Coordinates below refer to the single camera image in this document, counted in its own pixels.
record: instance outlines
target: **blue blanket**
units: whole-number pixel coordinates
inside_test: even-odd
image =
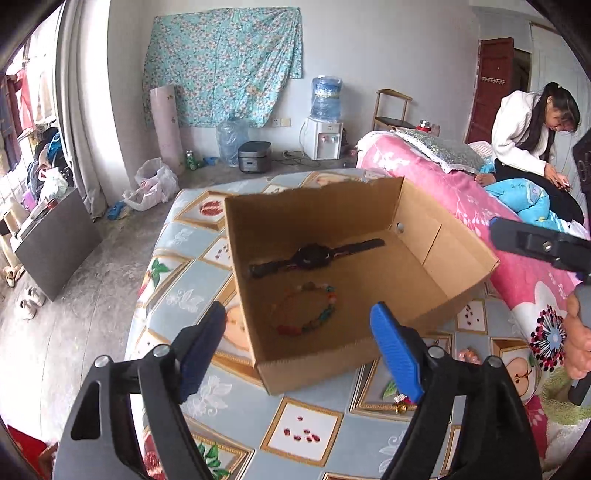
[[[525,223],[566,232],[565,222],[550,211],[550,197],[534,182],[510,179],[493,183],[485,190],[513,210]]]

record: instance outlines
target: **chair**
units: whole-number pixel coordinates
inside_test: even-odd
[[[403,93],[397,92],[396,90],[391,90],[389,88],[378,90],[376,93],[378,94],[378,98],[375,101],[374,121],[372,123],[371,130],[375,130],[376,125],[380,125],[388,129],[394,127],[415,128],[415,125],[412,125],[404,120],[404,117],[406,116],[408,103],[413,101],[411,97],[404,95]],[[378,116],[379,100],[382,94],[388,95],[390,97],[401,98],[404,100],[404,107],[402,107],[402,119],[390,118],[388,116]]]

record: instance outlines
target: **pillow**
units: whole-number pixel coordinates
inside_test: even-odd
[[[420,130],[397,128],[396,134],[425,154],[429,160],[439,164],[445,173],[462,170],[477,174],[485,165],[482,157],[464,143],[443,140]]]
[[[478,153],[487,163],[490,163],[489,158],[492,158],[493,161],[495,159],[495,152],[493,152],[492,145],[488,142],[472,142],[468,143],[468,147]]]

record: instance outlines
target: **metal screw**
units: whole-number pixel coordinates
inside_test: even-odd
[[[440,346],[433,345],[429,347],[429,356],[431,358],[443,358],[445,355],[445,350]]]
[[[501,368],[503,366],[503,360],[497,356],[490,356],[488,358],[488,364],[494,368]]]
[[[155,357],[159,358],[161,356],[167,356],[169,351],[170,347],[168,345],[158,345],[153,353]]]
[[[95,367],[96,368],[103,368],[109,363],[109,357],[106,355],[101,355],[96,358],[95,360]]]

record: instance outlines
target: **watch face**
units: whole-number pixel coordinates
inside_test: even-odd
[[[294,256],[294,261],[300,268],[324,267],[331,260],[332,250],[318,244],[306,245],[300,248]]]

